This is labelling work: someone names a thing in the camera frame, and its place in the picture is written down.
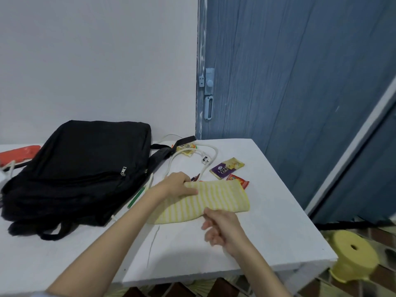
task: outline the stool seat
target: stool seat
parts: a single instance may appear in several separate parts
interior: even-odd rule
[[[329,244],[338,255],[338,260],[330,269],[330,274],[339,282],[368,279],[379,264],[374,248],[353,232],[338,230],[330,238]]]

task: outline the tiled floor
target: tiled floor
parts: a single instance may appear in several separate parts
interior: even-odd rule
[[[376,250],[380,265],[367,281],[342,284],[328,270],[311,281],[297,297],[396,297],[396,226],[355,229]],[[326,237],[334,230],[323,231]],[[107,297],[246,297],[252,294],[245,276],[196,280],[192,284],[161,284],[124,289]]]

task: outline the green pencil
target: green pencil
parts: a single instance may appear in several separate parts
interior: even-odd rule
[[[135,197],[132,199],[132,201],[128,204],[127,208],[131,208],[131,206],[135,203],[135,201],[139,198],[139,196],[143,193],[145,190],[146,186],[142,187],[140,191],[137,192]]]

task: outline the person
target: person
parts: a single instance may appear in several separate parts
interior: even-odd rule
[[[44,294],[33,296],[103,296],[133,241],[160,202],[169,197],[198,194],[196,189],[184,186],[187,181],[190,178],[183,172],[172,173],[147,190],[126,214],[66,268]],[[208,230],[205,241],[211,246],[223,246],[235,258],[257,297],[291,296],[250,242],[235,213],[205,208],[204,217],[202,229]]]

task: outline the backpack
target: backpack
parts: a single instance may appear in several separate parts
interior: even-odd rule
[[[58,240],[79,224],[104,226],[177,146],[194,140],[151,145],[145,123],[68,121],[3,187],[8,232]],[[151,149],[158,151],[150,156]]]

